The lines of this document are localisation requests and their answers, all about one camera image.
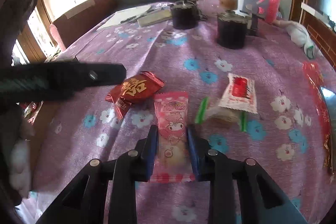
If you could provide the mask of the white cloth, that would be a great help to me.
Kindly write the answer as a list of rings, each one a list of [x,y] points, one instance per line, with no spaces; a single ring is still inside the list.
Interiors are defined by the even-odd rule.
[[[286,30],[291,41],[303,49],[308,59],[315,59],[315,44],[310,38],[307,29],[302,24],[291,20],[275,20],[273,24]]]

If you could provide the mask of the clear green-edged snack packet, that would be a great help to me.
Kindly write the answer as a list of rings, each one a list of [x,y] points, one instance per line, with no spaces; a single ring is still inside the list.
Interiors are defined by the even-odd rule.
[[[247,114],[243,110],[234,110],[219,106],[220,99],[206,97],[201,101],[194,119],[195,124],[214,120],[224,124],[237,123],[241,132],[247,132]]]

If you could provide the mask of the grey phone stand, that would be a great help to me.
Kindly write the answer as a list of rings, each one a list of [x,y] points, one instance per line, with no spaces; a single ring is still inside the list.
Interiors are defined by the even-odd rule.
[[[244,0],[242,12],[249,17],[249,35],[257,35],[259,19],[266,18],[268,7],[269,0]]]

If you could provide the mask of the black pen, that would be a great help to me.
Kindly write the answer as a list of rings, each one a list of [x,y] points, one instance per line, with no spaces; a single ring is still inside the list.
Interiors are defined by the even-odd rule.
[[[125,19],[125,20],[122,20],[120,23],[123,24],[123,23],[133,22],[133,21],[135,21],[135,20],[137,20],[137,19],[139,19],[139,18],[141,18],[143,16],[146,16],[146,15],[148,15],[148,14],[150,14],[152,12],[156,12],[156,11],[157,11],[157,9],[150,9],[149,11],[146,11],[146,12],[144,12],[142,14],[135,15],[135,16],[129,17],[129,18]]]

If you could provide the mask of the white red sachet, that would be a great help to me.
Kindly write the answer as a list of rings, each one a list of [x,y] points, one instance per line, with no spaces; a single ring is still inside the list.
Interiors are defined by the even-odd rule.
[[[219,106],[257,114],[255,81],[233,73],[228,73],[228,79]]]

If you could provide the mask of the black smartphone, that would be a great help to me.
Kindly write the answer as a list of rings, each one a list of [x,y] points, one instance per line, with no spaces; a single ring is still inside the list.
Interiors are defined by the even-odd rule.
[[[326,103],[326,107],[327,107],[327,111],[329,115],[330,126],[331,126],[331,137],[335,137],[336,95],[335,95],[335,92],[325,87],[320,87],[320,91]]]

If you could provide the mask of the wooden bench backrest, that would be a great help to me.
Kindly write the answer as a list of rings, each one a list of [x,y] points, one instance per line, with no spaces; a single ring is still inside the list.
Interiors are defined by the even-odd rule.
[[[322,19],[322,14],[305,3],[301,3],[301,24],[329,64],[335,70],[335,32]]]

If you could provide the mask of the far black jar with cork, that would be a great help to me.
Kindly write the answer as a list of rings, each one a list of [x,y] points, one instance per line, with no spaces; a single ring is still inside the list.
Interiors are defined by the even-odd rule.
[[[177,0],[170,7],[173,28],[189,30],[198,25],[199,13],[195,0]]]

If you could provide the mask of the cardboard box tray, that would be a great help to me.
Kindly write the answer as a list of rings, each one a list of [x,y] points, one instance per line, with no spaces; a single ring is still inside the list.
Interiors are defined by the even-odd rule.
[[[77,83],[77,57],[55,63],[23,65],[17,70],[18,77],[26,77],[34,83],[25,84],[25,100],[42,101],[42,108],[33,121],[33,136],[30,153],[30,167],[37,165],[39,151],[45,138],[45,132],[58,109],[59,102],[70,99],[80,88]]]

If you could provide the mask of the near black jar with cork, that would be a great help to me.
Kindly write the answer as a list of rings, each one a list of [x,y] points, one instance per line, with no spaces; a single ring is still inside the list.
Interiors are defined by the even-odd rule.
[[[248,27],[248,19],[236,14],[237,9],[238,0],[219,0],[217,43],[232,50],[244,47]]]

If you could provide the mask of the black jar with cork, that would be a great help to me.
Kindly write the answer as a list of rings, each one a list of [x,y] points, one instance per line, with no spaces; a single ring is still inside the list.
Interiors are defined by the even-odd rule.
[[[189,30],[198,25],[199,13],[195,0],[177,0],[170,7],[173,28]]]
[[[238,0],[219,0],[217,43],[232,50],[244,47],[248,27],[248,19],[236,14],[237,9]]]

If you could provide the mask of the pink cartoon snack packet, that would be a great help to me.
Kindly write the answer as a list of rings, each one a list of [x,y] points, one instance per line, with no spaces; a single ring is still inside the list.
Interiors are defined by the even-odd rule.
[[[187,92],[168,92],[154,96],[158,122],[158,148],[150,182],[194,181],[187,148]]]

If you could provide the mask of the red gold foil envelope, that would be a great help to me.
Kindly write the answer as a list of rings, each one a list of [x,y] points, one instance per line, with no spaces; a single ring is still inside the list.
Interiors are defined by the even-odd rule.
[[[315,62],[304,62],[302,65],[303,74],[306,77],[310,92],[313,96],[314,106],[318,114],[321,127],[323,147],[326,151],[325,163],[330,174],[335,174],[335,137],[331,137],[331,126],[326,103],[320,91],[320,87],[326,87],[319,66]]]

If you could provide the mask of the purple floral tablecloth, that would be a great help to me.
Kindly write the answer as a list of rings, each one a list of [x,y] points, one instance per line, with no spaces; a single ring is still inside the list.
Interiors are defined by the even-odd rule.
[[[325,167],[322,127],[310,83],[307,57],[285,30],[259,22],[259,37],[228,50],[216,42],[217,21],[175,30],[172,23],[137,23],[83,35],[59,59],[122,63],[131,77],[149,71],[165,82],[163,92],[187,92],[188,121],[205,97],[221,97],[228,74],[255,81],[257,110],[247,130],[237,123],[208,121],[198,133],[231,159],[255,158],[309,223],[319,223],[335,202],[335,178]],[[116,159],[146,137],[157,123],[154,103],[133,106],[122,122],[106,102],[109,87],[89,88],[62,103],[49,121],[33,176],[33,189],[21,210],[35,223],[50,203],[93,158]]]

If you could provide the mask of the brown booklet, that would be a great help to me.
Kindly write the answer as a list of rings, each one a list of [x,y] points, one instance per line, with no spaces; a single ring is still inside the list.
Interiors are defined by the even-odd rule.
[[[170,10],[158,10],[151,12],[137,20],[140,27],[147,27],[171,19]]]

